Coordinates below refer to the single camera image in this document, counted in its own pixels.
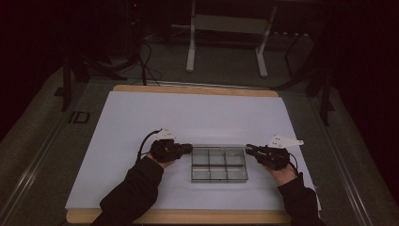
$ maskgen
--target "black cable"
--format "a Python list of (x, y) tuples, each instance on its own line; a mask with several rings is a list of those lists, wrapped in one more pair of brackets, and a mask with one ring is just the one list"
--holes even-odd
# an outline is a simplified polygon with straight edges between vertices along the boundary
[(152, 79), (156, 82), (156, 84), (158, 84), (158, 86), (160, 87), (161, 85), (158, 83), (158, 81), (153, 77), (152, 73), (150, 72), (149, 68), (147, 68), (147, 71), (149, 72), (150, 76), (152, 77)]
[(143, 80), (143, 85), (144, 85), (144, 86), (147, 86), (146, 68), (147, 68), (147, 63), (149, 62), (150, 57), (151, 57), (151, 55), (152, 55), (152, 49), (151, 49), (151, 47), (150, 47), (149, 44), (147, 44), (147, 43), (145, 43), (145, 42), (143, 42), (142, 44), (145, 45), (145, 46), (147, 46), (147, 47), (149, 48), (149, 50), (150, 50), (150, 53), (149, 53), (149, 55), (147, 56), (147, 59), (146, 59), (145, 62), (143, 62), (141, 56), (138, 58), (138, 60), (140, 61), (141, 67), (142, 67), (141, 79)]
[(290, 156), (292, 156), (293, 159), (295, 160), (295, 166), (291, 162), (290, 162), (290, 165), (294, 168), (294, 170), (296, 172), (296, 175), (298, 175), (299, 174), (299, 172), (298, 172), (298, 162), (296, 161), (296, 158), (295, 158), (295, 156), (293, 154), (290, 153)]
[(142, 154), (141, 154), (141, 151), (143, 150), (143, 146), (144, 146), (144, 144), (146, 143), (147, 139), (148, 139), (150, 136), (152, 136), (152, 135), (154, 135), (154, 134), (158, 134), (158, 133), (161, 132), (161, 131), (162, 131), (162, 129), (152, 131), (152, 132), (150, 132), (150, 133), (144, 138), (143, 142), (141, 142), (140, 150), (138, 150), (138, 153), (137, 153), (136, 164), (137, 164), (137, 162), (140, 161), (140, 159), (141, 159), (141, 155), (142, 155)]
[(151, 72), (159, 73), (159, 77), (158, 77), (158, 78), (155, 78), (156, 80), (160, 80), (160, 79), (162, 79), (162, 77), (164, 76), (164, 74), (161, 73), (160, 71), (157, 71), (157, 70), (152, 69), (152, 68), (150, 68), (150, 67), (147, 67), (147, 71), (148, 71), (149, 73), (151, 73)]

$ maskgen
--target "dark background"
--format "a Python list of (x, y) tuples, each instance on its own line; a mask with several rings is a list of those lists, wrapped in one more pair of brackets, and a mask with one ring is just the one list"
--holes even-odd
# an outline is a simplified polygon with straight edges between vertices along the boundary
[[(115, 28), (116, 33), (121, 30), (118, 24), (125, 16), (121, 9), (126, 2), (119, 3), (114, 6), (115, 10), (109, 11), (115, 13), (111, 17), (113, 23), (111, 20), (109, 24), (100, 23), (100, 20), (106, 21), (106, 14), (99, 19), (90, 1), (7, 0), (1, 3), (0, 139), (20, 118), (48, 76), (62, 66), (66, 53), (79, 49), (106, 60), (104, 46), (112, 37), (106, 36), (104, 29)], [(199, 9), (225, 10), (227, 15), (263, 15), (256, 9), (243, 9), (242, 5), (225, 9), (212, 4), (204, 1)], [(150, 1), (146, 8), (146, 13), (151, 15), (148, 22), (167, 37), (169, 30), (165, 23), (189, 24), (189, 8), (189, 1)], [(354, 8), (338, 10), (323, 33), (320, 46), (324, 57), (334, 61), (331, 63), (334, 65), (333, 86), (339, 90), (397, 202), (398, 11), (395, 1), (363, 1)], [(295, 31), (300, 15), (298, 7), (280, 9), (273, 29)]]

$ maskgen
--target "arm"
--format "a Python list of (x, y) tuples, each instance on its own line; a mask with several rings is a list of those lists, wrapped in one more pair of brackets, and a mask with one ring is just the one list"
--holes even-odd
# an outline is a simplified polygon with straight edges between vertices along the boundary
[(158, 163), (150, 154), (142, 158), (129, 169), (124, 181), (103, 198), (103, 212), (91, 225), (125, 225), (144, 215), (155, 203), (164, 168), (170, 164)]
[(266, 169), (279, 186), (292, 226), (325, 225), (318, 216), (316, 193), (304, 186), (302, 173), (296, 174), (291, 165), (282, 170)]

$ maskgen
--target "stand leg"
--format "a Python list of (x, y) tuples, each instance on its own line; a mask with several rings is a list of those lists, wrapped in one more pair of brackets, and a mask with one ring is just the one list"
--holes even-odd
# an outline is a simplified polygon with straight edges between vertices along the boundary
[(97, 70), (99, 70), (101, 73), (105, 74), (106, 76), (114, 79), (114, 80), (127, 80), (127, 78), (125, 77), (121, 77), (115, 73), (112, 73), (111, 71), (109, 71), (106, 67), (104, 67), (103, 65), (101, 65), (100, 63), (98, 63), (95, 60), (92, 60), (91, 58), (89, 58), (88, 56), (84, 55), (84, 54), (78, 54), (79, 57), (81, 57), (83, 60), (86, 61), (86, 63), (88, 63), (89, 65), (91, 65), (92, 67), (96, 68)]
[(191, 73), (194, 71), (194, 60), (196, 57), (196, 0), (191, 1), (191, 25), (190, 25), (190, 47), (188, 49), (186, 70)]
[(290, 67), (290, 60), (288, 59), (288, 54), (290, 51), (293, 49), (293, 47), (296, 45), (300, 38), (300, 35), (297, 35), (293, 41), (293, 43), (290, 45), (290, 47), (287, 49), (287, 52), (285, 52), (284, 58), (285, 58), (285, 63), (287, 64), (288, 68), (288, 73), (290, 74), (291, 77), (293, 77), (293, 73), (291, 72), (291, 67)]
[(305, 63), (301, 67), (299, 67), (298, 71), (296, 71), (296, 73), (293, 75), (293, 78), (291, 80), (289, 80), (288, 82), (285, 82), (281, 85), (278, 85), (276, 87), (271, 87), (270, 89), (273, 89), (273, 90), (287, 89), (293, 85), (296, 85), (299, 82), (302, 82), (305, 79), (313, 77), (316, 73), (319, 73), (318, 71), (320, 71), (322, 69), (314, 66), (315, 64), (317, 64), (319, 62), (316, 60), (316, 55), (315, 55), (316, 52), (317, 51), (315, 50), (315, 48), (313, 48), (311, 50)]
[(256, 59), (258, 60), (258, 67), (259, 67), (259, 72), (261, 74), (261, 77), (267, 77), (266, 65), (264, 63), (264, 58), (263, 58), (263, 50), (266, 45), (267, 38), (269, 38), (270, 30), (272, 28), (272, 24), (273, 24), (274, 18), (276, 16), (276, 12), (277, 12), (277, 7), (273, 7), (272, 12), (269, 17), (269, 21), (267, 22), (267, 24), (264, 28), (262, 43), (259, 47), (257, 47), (255, 49)]

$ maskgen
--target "table leg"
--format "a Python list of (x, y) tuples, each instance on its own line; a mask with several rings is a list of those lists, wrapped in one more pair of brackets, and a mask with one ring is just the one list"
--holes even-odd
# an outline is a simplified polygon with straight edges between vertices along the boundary
[(276, 12), (277, 12), (277, 7), (273, 7), (272, 12), (269, 17), (269, 21), (264, 28), (262, 43), (259, 47), (257, 47), (255, 49), (255, 54), (256, 54), (256, 58), (258, 60), (258, 67), (259, 67), (259, 72), (261, 74), (261, 77), (267, 77), (266, 65), (264, 63), (264, 58), (263, 58), (263, 50), (266, 45), (267, 38), (270, 35), (270, 30), (272, 28), (273, 20), (276, 16)]
[(194, 71), (194, 59), (196, 57), (196, 0), (191, 1), (191, 25), (190, 25), (190, 47), (188, 49), (186, 70), (191, 73)]

